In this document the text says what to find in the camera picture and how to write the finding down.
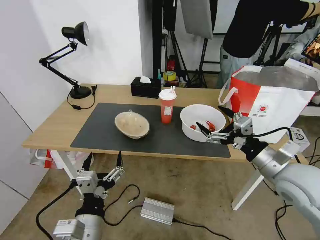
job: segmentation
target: wooden table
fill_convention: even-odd
[[[175,106],[185,107],[191,104],[205,104],[215,108],[218,106],[219,89],[196,89],[196,88],[176,88],[177,98]],[[81,107],[90,106],[93,102],[93,97],[89,96],[84,99],[69,98],[71,104],[76,104]],[[33,149],[51,149],[53,159],[64,165],[64,169],[69,177],[76,178],[78,176],[76,169],[71,164],[65,151],[82,151],[94,153],[111,153],[118,154],[118,151],[99,150],[99,149],[82,149],[70,147],[74,138],[94,110],[95,106],[100,103],[119,103],[119,104],[140,104],[140,105],[160,105],[159,99],[133,97],[131,95],[130,86],[119,85],[98,85],[96,92],[95,105],[90,109],[75,110],[67,101],[64,101],[44,123],[29,136],[22,144],[23,147]],[[274,149],[279,149],[288,141],[285,135],[277,144],[271,144]],[[245,154],[240,150],[234,149],[228,145],[230,158],[215,158],[205,156],[187,156],[187,155],[171,155],[159,153],[143,153],[143,152],[128,152],[122,151],[125,155],[139,155],[151,157],[171,157],[171,158],[190,158],[199,160],[213,161],[228,161],[228,162],[247,162]],[[307,164],[307,160],[299,154],[299,159],[302,163]],[[250,193],[263,180],[263,176],[257,170],[249,179],[242,191],[238,194],[232,203],[234,210],[237,210]]]

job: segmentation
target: black desk lamp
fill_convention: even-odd
[[[85,98],[88,97],[91,94],[91,89],[88,87],[84,86],[79,86],[77,81],[74,81],[73,79],[67,77],[66,75],[63,75],[61,72],[58,70],[54,69],[53,67],[50,66],[51,63],[57,61],[60,58],[63,58],[64,56],[68,55],[69,53],[72,53],[73,51],[77,50],[77,43],[74,41],[77,39],[79,42],[82,44],[86,45],[89,42],[89,30],[86,22],[81,22],[77,24],[74,28],[72,27],[63,27],[61,29],[62,35],[65,36],[66,38],[69,39],[70,43],[59,49],[58,51],[52,53],[51,55],[41,58],[39,60],[40,64],[47,69],[49,69],[51,72],[57,74],[59,77],[63,78],[66,80],[68,83],[70,83],[73,88],[70,91],[70,97],[75,98],[75,99],[80,99],[80,98]],[[57,53],[63,51],[64,49],[71,47],[72,49],[60,56],[55,56]]]

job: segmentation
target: person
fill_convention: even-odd
[[[306,55],[309,55],[311,58],[316,58],[316,55],[319,54],[320,48],[320,27],[316,26],[312,29],[309,29],[295,38],[287,50],[282,54],[282,56],[275,62],[276,65],[283,65],[285,61],[289,58],[306,63],[310,66],[320,69],[320,65],[310,60],[309,58],[302,55],[302,52],[309,46],[313,40],[314,43],[306,49]]]
[[[320,3],[300,0],[240,0],[220,48],[220,74],[217,88],[244,65],[252,65],[252,56],[262,44],[270,21],[298,23],[320,13]]]

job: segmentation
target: shopping bag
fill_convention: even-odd
[[[30,164],[44,168],[57,168],[50,151],[45,149],[30,149]]]
[[[291,127],[320,86],[320,71],[289,59],[283,67],[244,66],[226,82],[219,104],[252,118],[254,134]],[[230,84],[222,101],[223,91]],[[277,143],[286,130],[260,137]]]
[[[61,159],[54,159],[51,155],[51,150],[46,149],[30,149],[30,164],[41,166],[44,168],[54,168],[54,169],[63,169],[65,164]],[[71,161],[71,164],[75,167],[76,170],[80,170],[84,161],[88,158],[90,153],[86,152],[75,152],[69,151],[66,152],[66,155]]]

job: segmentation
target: black shirt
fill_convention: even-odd
[[[298,23],[309,3],[300,0],[240,0],[223,40],[224,50],[234,57],[252,57],[270,21]]]

